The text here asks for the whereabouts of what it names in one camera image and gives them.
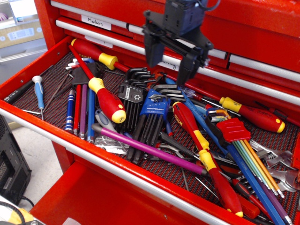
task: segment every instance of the markers label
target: markers label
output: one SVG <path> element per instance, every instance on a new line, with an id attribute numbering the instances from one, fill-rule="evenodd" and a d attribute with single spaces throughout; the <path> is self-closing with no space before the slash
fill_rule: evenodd
<path id="1" fill-rule="evenodd" d="M 103 28 L 103 29 L 106 29 L 106 30 L 112 29 L 112 25 L 110 23 L 103 22 L 101 20 L 97 20 L 97 19 L 89 17 L 89 16 L 81 15 L 81 21 L 91 24 L 91 25 L 94 25 L 94 26 L 97 26 L 97 27 L 100 27 L 100 28 Z"/>

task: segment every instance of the drawer label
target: drawer label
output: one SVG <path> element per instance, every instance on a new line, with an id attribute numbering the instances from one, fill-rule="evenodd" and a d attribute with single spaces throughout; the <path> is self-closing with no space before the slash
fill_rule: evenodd
<path id="1" fill-rule="evenodd" d="M 102 40 L 99 40 L 99 39 L 95 39 L 93 37 L 90 37 L 90 36 L 84 36 L 85 39 L 87 39 L 88 41 L 92 41 L 92 42 L 95 42 L 95 43 L 98 43 L 100 45 L 103 45 L 103 46 L 106 46 L 106 47 L 109 47 L 109 48 L 113 48 L 113 45 L 111 43 L 108 43 L 106 41 L 102 41 Z"/>
<path id="2" fill-rule="evenodd" d="M 161 61 L 159 63 L 160 66 L 163 66 L 163 67 L 166 67 L 168 69 L 172 69 L 172 70 L 179 70 L 179 66 L 175 65 L 175 64 L 172 64 L 172 63 L 169 63 L 169 62 L 165 62 L 165 61 Z"/>
<path id="3" fill-rule="evenodd" d="M 97 27 L 100 27 L 100 28 L 103 28 L 103 29 L 106 29 L 106 30 L 112 29 L 112 25 L 110 23 L 104 22 L 101 20 L 97 20 L 97 19 L 89 17 L 89 16 L 81 15 L 81 21 L 91 24 L 91 25 L 94 25 L 94 26 L 97 26 Z"/>

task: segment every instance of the floor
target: floor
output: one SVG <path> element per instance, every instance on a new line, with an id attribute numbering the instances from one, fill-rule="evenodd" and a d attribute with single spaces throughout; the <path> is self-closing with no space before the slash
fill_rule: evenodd
<path id="1" fill-rule="evenodd" d="M 36 204 L 61 177 L 59 162 L 48 138 L 25 127 L 12 129 L 12 133 L 32 170 L 29 185 L 23 196 Z M 26 200 L 21 200 L 18 206 L 27 211 L 32 208 Z"/>

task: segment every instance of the red and yellow screwdriver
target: red and yellow screwdriver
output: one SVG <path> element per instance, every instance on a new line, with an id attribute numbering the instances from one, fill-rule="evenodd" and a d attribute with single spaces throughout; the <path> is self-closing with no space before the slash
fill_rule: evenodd
<path id="1" fill-rule="evenodd" d="M 225 109 L 241 114 L 254 125 L 264 130 L 281 133 L 285 128 L 285 123 L 267 110 L 242 105 L 229 97 L 222 97 L 219 102 Z"/>
<path id="2" fill-rule="evenodd" d="M 176 121 L 191 135 L 199 150 L 199 158 L 208 171 L 216 193 L 223 207 L 239 217 L 243 217 L 242 206 L 237 194 L 230 186 L 228 180 L 223 177 L 209 152 L 209 142 L 202 136 L 196 124 L 193 113 L 181 102 L 173 104 L 173 113 Z"/>
<path id="3" fill-rule="evenodd" d="M 77 49 L 74 48 L 74 43 L 77 43 Z M 121 100 L 112 94 L 109 90 L 107 90 L 104 86 L 103 80 L 100 78 L 94 77 L 90 69 L 85 65 L 83 60 L 81 59 L 79 53 L 77 50 L 79 49 L 81 51 L 81 54 L 87 53 L 88 50 L 91 48 L 94 48 L 95 51 L 96 48 L 94 44 L 89 43 L 87 41 L 83 41 L 80 39 L 74 39 L 72 41 L 72 44 L 69 45 L 70 50 L 72 51 L 73 55 L 78 60 L 80 66 L 82 67 L 83 71 L 87 75 L 87 77 L 90 79 L 89 81 L 89 88 L 91 88 L 98 97 L 100 107 L 103 111 L 103 113 L 113 122 L 115 123 L 122 123 L 126 119 L 126 112 L 124 109 L 124 105 L 121 102 Z M 91 51 L 95 54 L 104 54 L 98 49 L 99 51 L 95 53 L 95 51 Z M 117 58 L 115 56 L 109 56 L 105 55 L 104 59 L 101 59 L 100 62 L 104 63 L 107 67 L 111 66 L 112 64 L 115 65 L 115 62 L 117 61 Z"/>
<path id="4" fill-rule="evenodd" d="M 123 72 L 127 72 L 127 70 L 129 70 L 128 67 L 118 62 L 118 58 L 116 56 L 105 54 L 98 48 L 97 45 L 89 41 L 76 38 L 71 42 L 71 45 L 81 57 L 91 58 L 93 60 L 102 62 L 110 70 L 114 70 L 115 68 L 118 68 Z"/>
<path id="5" fill-rule="evenodd" d="M 113 122 L 122 123 L 126 119 L 126 112 L 121 100 L 105 88 L 103 80 L 92 78 L 89 81 L 91 88 L 98 96 L 100 107 L 103 113 Z"/>

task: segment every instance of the cable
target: cable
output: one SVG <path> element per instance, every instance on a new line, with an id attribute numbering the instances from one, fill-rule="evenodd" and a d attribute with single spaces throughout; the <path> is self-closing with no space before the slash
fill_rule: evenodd
<path id="1" fill-rule="evenodd" d="M 28 201 L 30 203 L 30 205 L 32 205 L 32 207 L 34 207 L 33 202 L 29 198 L 26 198 L 25 196 L 21 196 L 21 199 Z"/>
<path id="2" fill-rule="evenodd" d="M 26 225 L 23 214 L 22 214 L 15 206 L 13 206 L 13 205 L 11 205 L 11 204 L 9 204 L 9 203 L 7 203 L 7 202 L 1 202 L 1 201 L 0 201 L 0 205 L 5 206 L 5 207 L 8 207 L 8 208 L 11 208 L 13 211 L 15 211 L 16 214 L 17 214 L 17 215 L 20 217 L 20 219 L 21 219 L 21 225 Z"/>
<path id="3" fill-rule="evenodd" d="M 200 0 L 197 0 L 197 2 L 199 3 L 199 7 L 200 7 L 203 11 L 212 11 L 212 10 L 216 9 L 216 8 L 219 6 L 220 1 L 221 1 L 221 0 L 218 0 L 217 3 L 216 3 L 214 6 L 212 6 L 212 7 L 205 7 L 205 6 L 202 5 L 202 3 L 201 3 Z"/>

